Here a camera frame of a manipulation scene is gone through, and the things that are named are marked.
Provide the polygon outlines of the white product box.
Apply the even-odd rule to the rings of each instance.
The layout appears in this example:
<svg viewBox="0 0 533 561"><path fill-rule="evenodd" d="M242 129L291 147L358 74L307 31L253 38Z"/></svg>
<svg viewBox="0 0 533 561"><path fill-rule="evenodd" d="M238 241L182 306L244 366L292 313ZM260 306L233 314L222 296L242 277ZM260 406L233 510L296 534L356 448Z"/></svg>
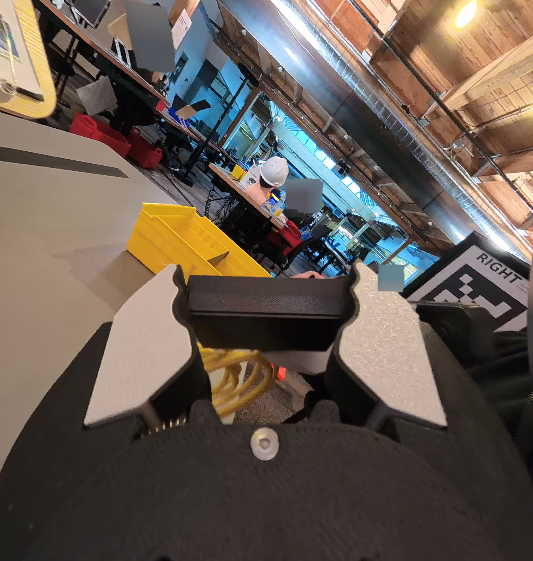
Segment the white product box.
<svg viewBox="0 0 533 561"><path fill-rule="evenodd" d="M239 186L243 191L246 191L249 187L260 186L261 179L261 164L258 161L253 160L252 165L249 170L242 176L239 181Z"/></svg>

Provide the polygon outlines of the black network switch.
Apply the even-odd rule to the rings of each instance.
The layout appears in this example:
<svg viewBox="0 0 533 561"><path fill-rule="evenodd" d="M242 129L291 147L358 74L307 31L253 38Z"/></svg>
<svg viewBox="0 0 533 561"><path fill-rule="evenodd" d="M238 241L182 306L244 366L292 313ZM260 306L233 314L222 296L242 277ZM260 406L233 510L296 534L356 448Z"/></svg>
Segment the black network switch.
<svg viewBox="0 0 533 561"><path fill-rule="evenodd" d="M356 311L351 276L188 278L190 325L204 347L324 352Z"/></svg>

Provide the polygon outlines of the wooden table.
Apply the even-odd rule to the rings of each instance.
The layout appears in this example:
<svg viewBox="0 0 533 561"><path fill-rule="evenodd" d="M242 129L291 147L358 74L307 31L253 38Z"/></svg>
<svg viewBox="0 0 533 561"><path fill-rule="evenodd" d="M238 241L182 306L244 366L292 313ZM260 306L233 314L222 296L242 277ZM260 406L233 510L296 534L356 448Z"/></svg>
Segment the wooden table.
<svg viewBox="0 0 533 561"><path fill-rule="evenodd" d="M229 173L228 170L226 170L225 168L221 168L221 167L219 167L219 166L217 166L213 163L209 164L208 168L211 172L214 173L214 175L217 178L219 178L220 181L222 181L223 183L226 183L229 186L231 191L233 191L235 193L236 197L238 197L239 199L245 200L253 208L255 208L259 213L261 213L262 216L264 216L266 219L268 219L271 222L272 227L274 229L276 229L278 231L285 226L285 224L278 217L276 217L274 214L271 214L269 211L265 210L258 203L258 201L253 198L252 194L246 193L246 191L241 188L239 183L236 182L231 177L231 174Z"/></svg>

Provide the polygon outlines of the yellow divided plastic bin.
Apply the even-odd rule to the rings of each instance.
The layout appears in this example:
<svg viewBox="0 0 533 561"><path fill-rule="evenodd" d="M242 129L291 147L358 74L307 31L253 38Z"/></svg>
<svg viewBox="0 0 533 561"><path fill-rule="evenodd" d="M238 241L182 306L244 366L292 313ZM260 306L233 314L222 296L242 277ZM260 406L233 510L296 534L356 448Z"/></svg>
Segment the yellow divided plastic bin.
<svg viewBox="0 0 533 561"><path fill-rule="evenodd" d="M239 247L194 207L144 203L127 251L154 274L168 265L182 268L185 281L192 275L229 277L271 277L244 249ZM229 251L217 269L207 260Z"/></svg>

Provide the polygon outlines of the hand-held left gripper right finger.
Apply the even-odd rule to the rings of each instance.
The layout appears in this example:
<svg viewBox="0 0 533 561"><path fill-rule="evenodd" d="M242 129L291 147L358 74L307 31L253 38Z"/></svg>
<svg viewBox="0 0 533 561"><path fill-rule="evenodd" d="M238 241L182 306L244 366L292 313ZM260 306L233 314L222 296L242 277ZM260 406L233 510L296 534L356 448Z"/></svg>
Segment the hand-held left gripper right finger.
<svg viewBox="0 0 533 561"><path fill-rule="evenodd" d="M346 281L352 315L335 337L325 371L345 420L369 429L391 418L447 427L417 313L399 293L379 291L377 274L361 261Z"/></svg>

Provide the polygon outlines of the black tape strip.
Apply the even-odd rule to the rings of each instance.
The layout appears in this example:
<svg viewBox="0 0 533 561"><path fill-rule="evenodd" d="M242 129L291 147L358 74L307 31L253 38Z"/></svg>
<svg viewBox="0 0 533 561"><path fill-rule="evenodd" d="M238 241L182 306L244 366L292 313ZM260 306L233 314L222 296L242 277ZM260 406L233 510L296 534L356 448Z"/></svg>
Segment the black tape strip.
<svg viewBox="0 0 533 561"><path fill-rule="evenodd" d="M0 162L12 163L17 165L30 165L48 169L58 169L63 171L95 174L105 177L116 177L128 179L122 170L116 167L98 165L79 160L56 157L0 146Z"/></svg>

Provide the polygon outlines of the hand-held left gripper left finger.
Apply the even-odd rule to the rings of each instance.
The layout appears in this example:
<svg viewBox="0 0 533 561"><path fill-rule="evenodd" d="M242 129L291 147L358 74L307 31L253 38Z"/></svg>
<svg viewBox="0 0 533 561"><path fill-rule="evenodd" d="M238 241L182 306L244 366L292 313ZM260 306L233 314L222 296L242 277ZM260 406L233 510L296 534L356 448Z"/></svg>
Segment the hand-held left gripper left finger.
<svg viewBox="0 0 533 561"><path fill-rule="evenodd" d="M162 429L211 401L211 382L193 328L181 266L170 264L115 314L83 424L139 417Z"/></svg>

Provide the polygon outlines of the grey cloth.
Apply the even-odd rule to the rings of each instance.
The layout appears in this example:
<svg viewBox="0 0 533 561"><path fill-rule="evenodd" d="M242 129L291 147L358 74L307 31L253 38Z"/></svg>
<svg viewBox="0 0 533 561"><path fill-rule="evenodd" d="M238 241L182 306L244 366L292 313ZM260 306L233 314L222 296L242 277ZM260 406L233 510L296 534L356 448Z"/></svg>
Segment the grey cloth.
<svg viewBox="0 0 533 561"><path fill-rule="evenodd" d="M118 107L118 100L108 76L101 76L96 81L76 89L88 116L113 111Z"/></svg>

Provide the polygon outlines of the pink mannequin head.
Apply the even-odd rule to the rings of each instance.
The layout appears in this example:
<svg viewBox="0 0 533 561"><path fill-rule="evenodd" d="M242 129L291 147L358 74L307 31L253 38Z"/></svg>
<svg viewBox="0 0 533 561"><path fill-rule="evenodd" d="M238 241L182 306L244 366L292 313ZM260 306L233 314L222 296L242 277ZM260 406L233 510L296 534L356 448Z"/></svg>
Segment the pink mannequin head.
<svg viewBox="0 0 533 561"><path fill-rule="evenodd" d="M270 185L262 176L259 176L257 182L250 183L246 187L245 193L261 207L270 198L270 192L273 189L275 189L273 185Z"/></svg>

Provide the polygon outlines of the long wooden desk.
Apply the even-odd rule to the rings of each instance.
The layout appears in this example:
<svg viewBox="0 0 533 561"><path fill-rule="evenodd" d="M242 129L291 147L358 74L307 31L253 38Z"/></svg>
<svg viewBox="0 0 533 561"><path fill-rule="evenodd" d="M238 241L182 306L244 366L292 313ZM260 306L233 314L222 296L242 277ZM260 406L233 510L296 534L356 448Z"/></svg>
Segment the long wooden desk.
<svg viewBox="0 0 533 561"><path fill-rule="evenodd" d="M180 134L190 137L198 143L205 143L206 146L210 146L211 150L229 157L228 153L217 143L206 142L206 138L194 128L187 127L181 121L173 118L168 113L171 106L168 99L123 63L112 51L98 43L82 24L76 24L50 1L33 1L33 6L39 11L41 17L51 21L59 31L65 31L70 35L71 43L65 52L65 59L70 64L75 64L78 55L81 55L102 75L107 75L112 83L120 84L121 87L130 91L131 95L136 96L140 102L150 107L152 114L157 119L168 122Z"/></svg>

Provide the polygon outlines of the white hard hat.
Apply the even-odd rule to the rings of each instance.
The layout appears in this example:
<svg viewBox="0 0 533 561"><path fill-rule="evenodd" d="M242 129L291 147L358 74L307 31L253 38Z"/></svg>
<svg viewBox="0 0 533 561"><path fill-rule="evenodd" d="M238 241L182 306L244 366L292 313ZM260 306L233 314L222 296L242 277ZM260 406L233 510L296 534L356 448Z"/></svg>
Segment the white hard hat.
<svg viewBox="0 0 533 561"><path fill-rule="evenodd" d="M264 188L283 187L288 175L288 163L282 157L271 157L260 167L260 182L266 185Z"/></svg>

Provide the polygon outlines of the white instruction sheet stand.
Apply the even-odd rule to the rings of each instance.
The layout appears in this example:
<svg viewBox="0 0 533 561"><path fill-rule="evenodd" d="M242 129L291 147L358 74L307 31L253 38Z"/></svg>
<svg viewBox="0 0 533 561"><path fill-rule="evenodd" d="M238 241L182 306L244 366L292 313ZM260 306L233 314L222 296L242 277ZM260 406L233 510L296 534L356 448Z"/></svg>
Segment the white instruction sheet stand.
<svg viewBox="0 0 533 561"><path fill-rule="evenodd" d="M31 1L0 1L0 111L40 120L56 93Z"/></svg>

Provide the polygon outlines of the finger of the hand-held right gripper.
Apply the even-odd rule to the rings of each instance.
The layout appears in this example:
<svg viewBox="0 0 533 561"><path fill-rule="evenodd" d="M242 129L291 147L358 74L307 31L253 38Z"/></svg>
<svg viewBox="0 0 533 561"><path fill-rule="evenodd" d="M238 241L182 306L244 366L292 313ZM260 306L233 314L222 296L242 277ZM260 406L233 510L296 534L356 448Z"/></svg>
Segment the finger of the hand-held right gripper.
<svg viewBox="0 0 533 561"><path fill-rule="evenodd" d="M259 351L274 366L300 374L323 374L332 351Z"/></svg>

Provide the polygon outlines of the metal ventilation duct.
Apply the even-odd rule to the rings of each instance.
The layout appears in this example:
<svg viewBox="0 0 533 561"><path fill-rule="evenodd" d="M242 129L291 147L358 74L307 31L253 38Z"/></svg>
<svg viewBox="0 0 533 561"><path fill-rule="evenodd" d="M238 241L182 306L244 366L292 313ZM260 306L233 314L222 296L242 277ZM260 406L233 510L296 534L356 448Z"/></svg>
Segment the metal ventilation duct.
<svg viewBox="0 0 533 561"><path fill-rule="evenodd" d="M452 242L478 231L530 262L533 249L432 143L310 1L221 1Z"/></svg>

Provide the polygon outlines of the black framed marker sign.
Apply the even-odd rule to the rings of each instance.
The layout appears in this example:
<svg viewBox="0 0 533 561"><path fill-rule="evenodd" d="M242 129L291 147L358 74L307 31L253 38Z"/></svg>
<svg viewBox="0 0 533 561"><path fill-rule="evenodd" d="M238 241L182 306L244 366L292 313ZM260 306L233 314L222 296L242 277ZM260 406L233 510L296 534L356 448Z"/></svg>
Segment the black framed marker sign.
<svg viewBox="0 0 533 561"><path fill-rule="evenodd" d="M531 266L473 232L407 284L410 302L474 304L487 310L496 332L527 330Z"/></svg>

